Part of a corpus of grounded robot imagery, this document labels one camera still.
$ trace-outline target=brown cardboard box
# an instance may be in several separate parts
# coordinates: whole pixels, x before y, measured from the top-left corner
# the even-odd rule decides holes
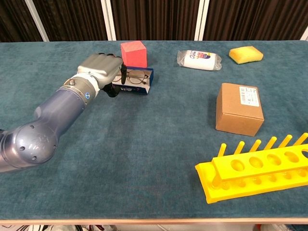
[[[255,136],[264,122],[257,87],[223,83],[216,102],[216,129]]]

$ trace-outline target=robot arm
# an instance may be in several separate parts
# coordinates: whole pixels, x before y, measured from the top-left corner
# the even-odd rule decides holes
[[[120,57],[93,54],[47,101],[34,112],[35,120],[10,131],[0,130],[0,172],[37,166],[54,155],[59,138],[95,99],[100,90],[115,97],[119,89],[112,81],[126,67]]]

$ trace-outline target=glasses lens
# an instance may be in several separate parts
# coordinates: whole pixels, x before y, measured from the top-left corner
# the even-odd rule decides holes
[[[119,75],[119,74],[116,75],[116,76],[115,76],[115,79],[114,79],[114,82],[120,81],[121,77],[122,77],[121,74],[120,74],[120,75]]]
[[[140,84],[144,80],[144,72],[139,70],[132,70],[130,71],[129,81],[133,84]]]

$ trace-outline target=plastic bag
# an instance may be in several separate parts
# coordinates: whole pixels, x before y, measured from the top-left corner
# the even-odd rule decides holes
[[[206,71],[221,69],[221,57],[205,51],[179,51],[177,61],[180,66],[194,69]]]

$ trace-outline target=yellow test tube rack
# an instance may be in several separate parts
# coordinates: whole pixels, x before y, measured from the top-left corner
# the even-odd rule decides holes
[[[211,162],[195,166],[207,203],[250,196],[308,185],[308,137],[304,133],[293,146],[287,135],[278,148],[271,149],[277,138],[272,137],[264,150],[257,151],[261,140],[256,140],[248,153],[241,153],[241,141],[233,155],[224,155],[227,145],[222,144],[217,157]]]

